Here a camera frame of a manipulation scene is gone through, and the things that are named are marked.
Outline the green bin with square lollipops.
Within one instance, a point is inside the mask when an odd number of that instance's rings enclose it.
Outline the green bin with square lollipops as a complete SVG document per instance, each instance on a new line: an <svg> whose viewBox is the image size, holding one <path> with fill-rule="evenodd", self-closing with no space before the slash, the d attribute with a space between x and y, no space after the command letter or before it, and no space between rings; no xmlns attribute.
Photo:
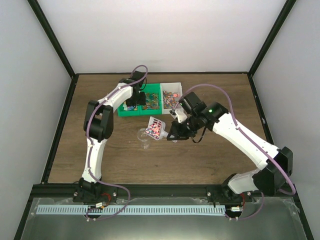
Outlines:
<svg viewBox="0 0 320 240"><path fill-rule="evenodd" d="M161 115L162 114L162 93L159 83L147 84L142 90L145 93L146 104L139 106L140 115Z"/></svg>

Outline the lilac slotted plastic scoop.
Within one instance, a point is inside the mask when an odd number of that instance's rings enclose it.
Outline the lilac slotted plastic scoop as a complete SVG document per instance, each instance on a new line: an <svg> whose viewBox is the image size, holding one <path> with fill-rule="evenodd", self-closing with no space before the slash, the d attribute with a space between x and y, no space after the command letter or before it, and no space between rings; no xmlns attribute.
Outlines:
<svg viewBox="0 0 320 240"><path fill-rule="evenodd" d="M156 141L166 139L168 136L168 132L166 132L166 123L160 119L150 116L145 133Z"/></svg>

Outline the green bin with star candies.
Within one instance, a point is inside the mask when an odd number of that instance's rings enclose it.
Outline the green bin with star candies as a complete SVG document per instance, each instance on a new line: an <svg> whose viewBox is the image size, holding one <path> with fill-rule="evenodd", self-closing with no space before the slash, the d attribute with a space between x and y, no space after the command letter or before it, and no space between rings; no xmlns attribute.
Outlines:
<svg viewBox="0 0 320 240"><path fill-rule="evenodd" d="M123 102L117 108L117 114L119 117L137 117L140 115L140 109L138 106L128 106L126 102Z"/></svg>

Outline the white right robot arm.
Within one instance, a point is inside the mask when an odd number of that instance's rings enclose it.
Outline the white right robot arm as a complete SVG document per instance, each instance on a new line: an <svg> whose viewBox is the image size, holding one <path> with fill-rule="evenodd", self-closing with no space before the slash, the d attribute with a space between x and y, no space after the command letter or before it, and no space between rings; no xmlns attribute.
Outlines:
<svg viewBox="0 0 320 240"><path fill-rule="evenodd" d="M192 91L178 103L182 110L170 110L174 118L167 140L193 139L198 130L209 130L232 143L256 166L255 170L230 175L221 185L223 198L229 202L245 192L260 191L274 196L289 181L293 169L293 152L279 148L238 122L231 111L218 102L205 104Z"/></svg>

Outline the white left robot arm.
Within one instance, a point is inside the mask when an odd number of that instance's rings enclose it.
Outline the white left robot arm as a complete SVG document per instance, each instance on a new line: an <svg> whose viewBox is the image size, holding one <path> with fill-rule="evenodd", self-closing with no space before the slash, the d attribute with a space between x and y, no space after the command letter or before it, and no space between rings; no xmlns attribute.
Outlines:
<svg viewBox="0 0 320 240"><path fill-rule="evenodd" d="M105 97L91 100L87 105L83 124L87 153L79 188L91 202L97 202L102 196L101 166L106 143L114 130L114 112L123 103L134 108L146 104L143 83L147 75L147 72L134 70Z"/></svg>

